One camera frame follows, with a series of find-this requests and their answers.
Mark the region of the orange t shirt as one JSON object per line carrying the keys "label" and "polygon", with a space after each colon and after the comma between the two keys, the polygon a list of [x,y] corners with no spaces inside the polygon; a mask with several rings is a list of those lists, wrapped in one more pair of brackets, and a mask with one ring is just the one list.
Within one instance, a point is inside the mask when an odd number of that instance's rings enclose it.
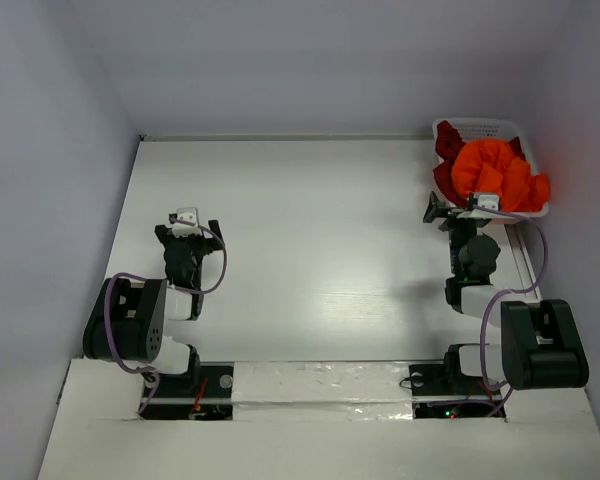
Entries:
{"label": "orange t shirt", "polygon": [[498,195],[505,212],[539,212],[550,199],[548,176],[532,173],[518,137],[466,143],[453,162],[451,184],[462,200],[474,193]]}

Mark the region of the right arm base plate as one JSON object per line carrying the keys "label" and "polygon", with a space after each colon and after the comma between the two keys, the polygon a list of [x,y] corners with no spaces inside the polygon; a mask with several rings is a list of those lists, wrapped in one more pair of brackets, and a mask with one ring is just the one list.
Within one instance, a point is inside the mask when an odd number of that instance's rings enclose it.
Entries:
{"label": "right arm base plate", "polygon": [[481,378],[451,372],[443,363],[410,365],[401,385],[411,393],[416,420],[487,418],[495,409],[495,418],[506,416],[500,390],[491,391]]}

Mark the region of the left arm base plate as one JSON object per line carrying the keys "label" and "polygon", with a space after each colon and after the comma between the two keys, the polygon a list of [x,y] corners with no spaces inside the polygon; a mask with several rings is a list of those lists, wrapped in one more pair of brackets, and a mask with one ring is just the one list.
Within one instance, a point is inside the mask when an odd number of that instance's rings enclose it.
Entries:
{"label": "left arm base plate", "polygon": [[164,375],[140,417],[145,420],[231,420],[233,377],[233,363],[202,363],[194,376]]}

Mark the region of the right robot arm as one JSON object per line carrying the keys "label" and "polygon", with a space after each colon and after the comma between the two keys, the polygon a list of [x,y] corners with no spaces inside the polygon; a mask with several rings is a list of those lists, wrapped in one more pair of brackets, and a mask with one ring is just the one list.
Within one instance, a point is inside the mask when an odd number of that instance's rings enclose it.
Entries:
{"label": "right robot arm", "polygon": [[[568,302],[560,299],[531,301],[544,278],[548,243],[538,229],[543,263],[528,287],[498,288],[491,282],[501,249],[478,229],[492,220],[511,219],[537,223],[529,214],[505,212],[495,194],[470,196],[465,208],[451,207],[432,192],[423,222],[440,219],[439,229],[448,234],[452,276],[446,280],[447,304],[458,313],[480,320],[478,355],[485,385],[514,390],[582,388],[589,380],[589,364]],[[493,384],[487,368],[487,326],[500,330],[500,359],[504,380]]]}

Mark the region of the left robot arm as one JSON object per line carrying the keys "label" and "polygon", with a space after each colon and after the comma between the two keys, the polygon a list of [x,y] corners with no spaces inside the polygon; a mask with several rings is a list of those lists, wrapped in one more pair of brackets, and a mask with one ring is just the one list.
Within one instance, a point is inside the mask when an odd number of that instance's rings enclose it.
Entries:
{"label": "left robot arm", "polygon": [[138,373],[151,386],[169,384],[189,395],[201,383],[199,355],[168,336],[166,324],[198,319],[204,297],[217,289],[202,287],[203,261],[224,254],[226,246],[219,222],[200,225],[195,209],[170,215],[154,233],[163,247],[164,276],[106,279],[84,329],[83,353]]}

